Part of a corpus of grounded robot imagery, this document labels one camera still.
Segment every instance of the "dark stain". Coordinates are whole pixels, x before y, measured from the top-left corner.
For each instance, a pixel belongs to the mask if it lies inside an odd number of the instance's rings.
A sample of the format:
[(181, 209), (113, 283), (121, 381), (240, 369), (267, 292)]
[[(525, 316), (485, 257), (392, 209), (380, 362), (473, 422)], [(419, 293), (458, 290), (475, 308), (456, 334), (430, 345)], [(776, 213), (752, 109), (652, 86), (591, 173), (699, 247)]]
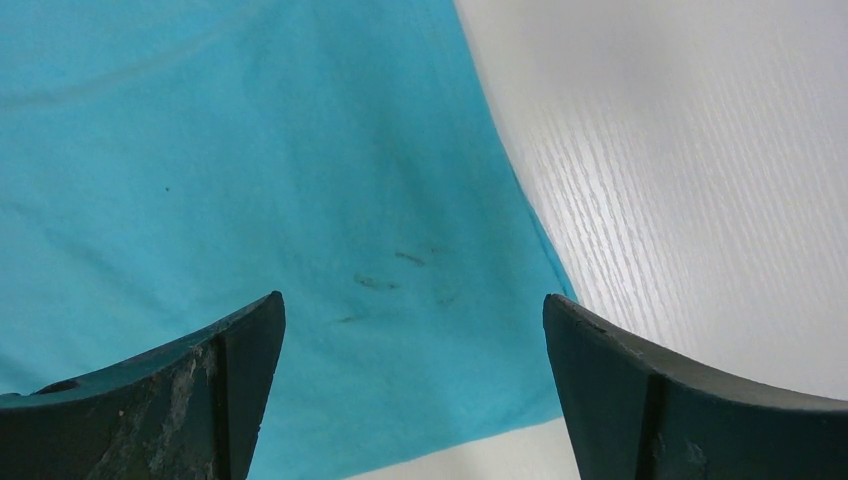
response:
[(363, 318), (365, 318), (365, 315), (349, 315), (349, 316), (339, 320), (339, 323), (355, 322), (357, 320), (362, 320)]
[(400, 288), (400, 285), (394, 282), (381, 282), (375, 278), (367, 277), (365, 275), (356, 274), (353, 276), (353, 281), (362, 285), (365, 288), (370, 288), (372, 290), (397, 290)]
[(438, 303), (442, 307), (447, 307), (456, 301), (456, 295), (451, 295), (450, 297), (440, 298), (436, 303)]
[(395, 252), (395, 257), (402, 258), (404, 260), (409, 260), (410, 262), (414, 263), (415, 266), (417, 266), (417, 267), (423, 267), (424, 265), (427, 265), (424, 262), (424, 260), (421, 260), (420, 258), (416, 257), (415, 255), (410, 255), (408, 253)]

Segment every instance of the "teal fabric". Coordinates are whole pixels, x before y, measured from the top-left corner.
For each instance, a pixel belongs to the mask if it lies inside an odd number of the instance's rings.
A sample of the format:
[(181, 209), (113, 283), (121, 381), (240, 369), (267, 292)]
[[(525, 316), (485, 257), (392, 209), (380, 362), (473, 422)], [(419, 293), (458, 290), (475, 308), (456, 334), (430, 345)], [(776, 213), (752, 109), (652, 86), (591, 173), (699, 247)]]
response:
[(573, 295), (450, 0), (5, 2), (0, 391), (273, 289), (251, 478), (334, 478), (560, 414)]

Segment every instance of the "white floor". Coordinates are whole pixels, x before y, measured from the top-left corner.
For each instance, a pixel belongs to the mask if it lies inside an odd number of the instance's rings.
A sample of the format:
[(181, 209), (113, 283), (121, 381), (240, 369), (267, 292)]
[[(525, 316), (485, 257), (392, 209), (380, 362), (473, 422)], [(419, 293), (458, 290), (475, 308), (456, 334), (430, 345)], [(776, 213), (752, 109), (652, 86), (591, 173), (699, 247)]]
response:
[(534, 427), (467, 443), (354, 477), (356, 480), (571, 480), (579, 479), (565, 422)]
[[(456, 0), (581, 301), (848, 399), (848, 3)], [(363, 478), (578, 478), (562, 423)]]

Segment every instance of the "scuff mark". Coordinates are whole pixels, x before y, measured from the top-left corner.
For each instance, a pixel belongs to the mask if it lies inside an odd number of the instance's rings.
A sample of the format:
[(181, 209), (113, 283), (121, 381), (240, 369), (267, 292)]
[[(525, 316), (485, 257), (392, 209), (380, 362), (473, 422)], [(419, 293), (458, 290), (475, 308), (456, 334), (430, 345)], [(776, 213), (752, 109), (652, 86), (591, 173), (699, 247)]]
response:
[(375, 278), (366, 277), (365, 275), (356, 274), (353, 276), (353, 281), (366, 288), (374, 290), (396, 290), (400, 285), (394, 282), (381, 282)]
[(695, 469), (693, 472), (696, 476), (690, 478), (706, 478), (707, 477), (707, 456), (704, 451), (696, 443), (686, 440), (686, 459)]
[(197, 370), (198, 357), (200, 357), (201, 361), (199, 363), (204, 367), (208, 378), (209, 370), (207, 368), (210, 365), (209, 362), (214, 364), (214, 360), (209, 359), (209, 357), (213, 356), (211, 355), (211, 350), (209, 349), (204, 352), (200, 346), (193, 347), (192, 353), (194, 355), (190, 358), (188, 364), (177, 370), (171, 377), (171, 405), (168, 410), (168, 416), (162, 424), (162, 433), (150, 445), (154, 453), (148, 462), (148, 468), (154, 476), (161, 471), (165, 463), (171, 438), (182, 428), (185, 422), (188, 403), (191, 400), (191, 394), (194, 390), (192, 387), (194, 386), (194, 372)]
[(662, 433), (657, 433), (657, 436), (654, 437), (653, 448), (651, 449), (651, 454), (657, 460), (665, 453), (665, 441), (663, 441)]
[(206, 372), (207, 384), (212, 381), (212, 379), (215, 377), (215, 374), (218, 372), (218, 362), (212, 351), (208, 352), (207, 355), (203, 357), (203, 371)]
[(424, 265), (427, 265), (427, 263), (424, 260), (421, 260), (420, 258), (416, 257), (415, 255), (410, 255), (408, 253), (395, 252), (395, 257), (401, 258), (403, 260), (408, 260), (408, 261), (414, 263), (415, 266), (417, 266), (417, 267), (423, 267)]
[(86, 475), (86, 480), (98, 480), (102, 478), (122, 478), (126, 473), (130, 455), (136, 444), (136, 436), (141, 429), (144, 417), (150, 404), (156, 397), (155, 384), (151, 391), (147, 392), (142, 402), (126, 415), (123, 410), (118, 411), (118, 431), (112, 435), (112, 441), (100, 460)]

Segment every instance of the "white wood grain surface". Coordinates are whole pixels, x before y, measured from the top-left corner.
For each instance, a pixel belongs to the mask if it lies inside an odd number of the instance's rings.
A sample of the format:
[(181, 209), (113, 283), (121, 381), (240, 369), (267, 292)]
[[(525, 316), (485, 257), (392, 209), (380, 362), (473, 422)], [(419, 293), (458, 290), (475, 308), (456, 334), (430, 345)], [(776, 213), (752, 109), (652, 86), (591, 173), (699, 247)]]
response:
[[(456, 4), (582, 303), (722, 370), (848, 399), (848, 3)], [(564, 431), (363, 478), (578, 478)], [(557, 449), (571, 460), (534, 453)]]

